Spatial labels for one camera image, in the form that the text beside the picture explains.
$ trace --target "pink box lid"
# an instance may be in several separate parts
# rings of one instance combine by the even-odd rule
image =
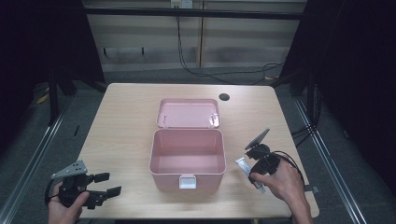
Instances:
[[[160,128],[218,128],[218,102],[214,99],[163,99],[157,125]]]

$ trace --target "gray floor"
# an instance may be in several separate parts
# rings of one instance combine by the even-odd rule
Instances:
[[[223,73],[234,71],[256,71],[261,67],[228,67],[228,68],[206,68],[194,69],[206,73]],[[268,71],[278,73],[280,70]],[[219,79],[233,84],[251,84],[258,80],[259,85],[266,85],[269,80],[265,79],[263,73],[243,73],[236,75],[222,75],[213,77],[198,77],[189,74],[183,69],[165,69],[150,71],[129,71],[106,73],[107,83],[112,82],[147,82],[147,83],[200,83],[200,84],[224,84]],[[77,82],[78,92],[71,99],[71,105],[64,113],[64,118],[58,132],[55,134],[44,160],[38,166],[33,175],[28,190],[22,194],[21,204],[12,223],[45,223],[47,220],[47,208],[43,203],[44,189],[48,184],[50,175],[78,158],[84,140],[91,127],[97,108],[101,103],[103,94],[92,90],[86,85]],[[35,98],[41,96],[42,87],[37,86]],[[276,88],[276,94],[285,114],[285,118],[294,132],[304,127],[303,120],[299,114],[295,98],[290,95],[289,86],[282,85]],[[32,102],[23,123],[20,134],[11,144],[7,154],[0,160],[0,178],[2,188],[0,204],[7,202],[9,194],[14,190],[20,176],[24,172],[26,164],[35,153],[36,147],[48,129],[49,102],[41,105]],[[361,208],[367,223],[396,223],[396,201],[389,189],[383,184],[377,173],[364,161],[355,144],[345,138],[343,128],[338,124],[336,118],[323,105],[318,129],[326,143],[332,158],[337,164],[346,184]],[[320,214],[315,218],[316,223],[353,223],[344,202],[339,195],[329,172],[323,164],[318,150],[313,141],[307,138],[298,151],[306,170],[309,182],[318,188],[315,194]],[[114,223],[114,220],[94,220],[91,223]],[[263,223],[289,223],[286,218],[265,219]]]

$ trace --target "person's arm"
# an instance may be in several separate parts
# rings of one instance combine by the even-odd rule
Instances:
[[[56,185],[53,189],[53,195],[57,195],[62,183]],[[90,197],[88,191],[82,192],[76,198],[76,201],[69,207],[61,204],[58,197],[53,197],[49,201],[49,224],[75,224],[82,212],[82,205]]]
[[[272,175],[251,174],[251,177],[273,192],[280,200],[283,200],[292,213],[293,223],[314,223],[311,217],[311,207],[305,198],[304,184],[295,168],[280,160],[277,170]]]

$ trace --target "pink plastic box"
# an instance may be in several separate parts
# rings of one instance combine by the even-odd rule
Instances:
[[[164,99],[149,169],[158,189],[217,189],[226,170],[218,103]]]

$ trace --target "wooden table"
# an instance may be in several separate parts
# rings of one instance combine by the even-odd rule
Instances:
[[[230,100],[221,101],[227,93]],[[149,171],[156,118],[163,98],[212,98],[219,103],[227,170],[214,192],[194,189],[160,191]],[[288,217],[290,210],[269,189],[256,190],[235,163],[245,146],[266,127],[264,143],[290,154],[302,169],[274,89],[259,86],[111,84],[79,155],[88,174],[110,172],[110,180],[89,189],[122,186],[121,195],[84,209],[86,218],[260,218]],[[246,158],[250,167],[254,160]],[[313,217],[318,205],[306,193]]]

